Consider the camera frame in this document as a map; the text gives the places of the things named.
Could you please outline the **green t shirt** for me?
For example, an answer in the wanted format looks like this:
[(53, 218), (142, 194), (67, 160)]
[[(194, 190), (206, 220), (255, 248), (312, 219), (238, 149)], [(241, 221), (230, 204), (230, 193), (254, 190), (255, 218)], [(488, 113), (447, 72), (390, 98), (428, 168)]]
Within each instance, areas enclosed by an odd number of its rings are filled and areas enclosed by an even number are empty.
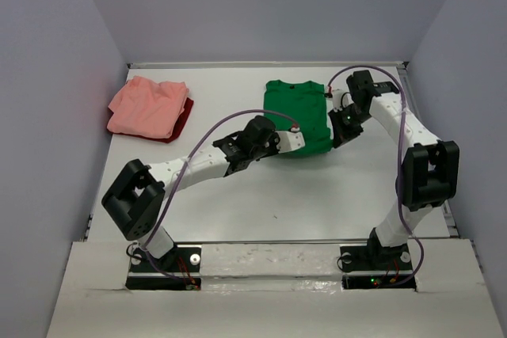
[(263, 109), (290, 116), (303, 134), (305, 147), (288, 153), (289, 157), (325, 154), (333, 148), (324, 93), (324, 85), (313, 81), (266, 83)]

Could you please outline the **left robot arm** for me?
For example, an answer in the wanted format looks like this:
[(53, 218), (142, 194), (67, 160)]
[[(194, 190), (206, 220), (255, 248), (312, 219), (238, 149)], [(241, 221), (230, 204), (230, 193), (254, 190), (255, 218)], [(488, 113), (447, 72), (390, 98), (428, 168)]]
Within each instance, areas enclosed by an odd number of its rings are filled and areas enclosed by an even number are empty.
[(101, 204), (128, 241), (138, 243), (159, 271), (171, 268), (176, 244), (161, 227), (159, 215), (175, 193), (206, 180), (228, 177), (251, 162), (278, 154), (288, 133), (255, 116), (236, 131), (210, 146), (198, 146), (188, 158), (158, 164), (129, 161), (105, 192)]

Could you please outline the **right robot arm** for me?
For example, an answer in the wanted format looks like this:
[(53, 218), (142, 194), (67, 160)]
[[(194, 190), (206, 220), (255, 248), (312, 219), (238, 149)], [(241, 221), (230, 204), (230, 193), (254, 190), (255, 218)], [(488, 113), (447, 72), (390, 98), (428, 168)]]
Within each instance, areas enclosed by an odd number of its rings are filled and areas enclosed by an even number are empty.
[(328, 116), (333, 146), (352, 142), (363, 125), (376, 120), (397, 147), (396, 200), (385, 219), (374, 227), (365, 245), (343, 249), (347, 272), (361, 267), (382, 269), (406, 252), (406, 244), (422, 219), (456, 194), (459, 147), (429, 131), (413, 114), (402, 86), (390, 77), (372, 78), (374, 66), (351, 66), (345, 90), (328, 89), (333, 102)]

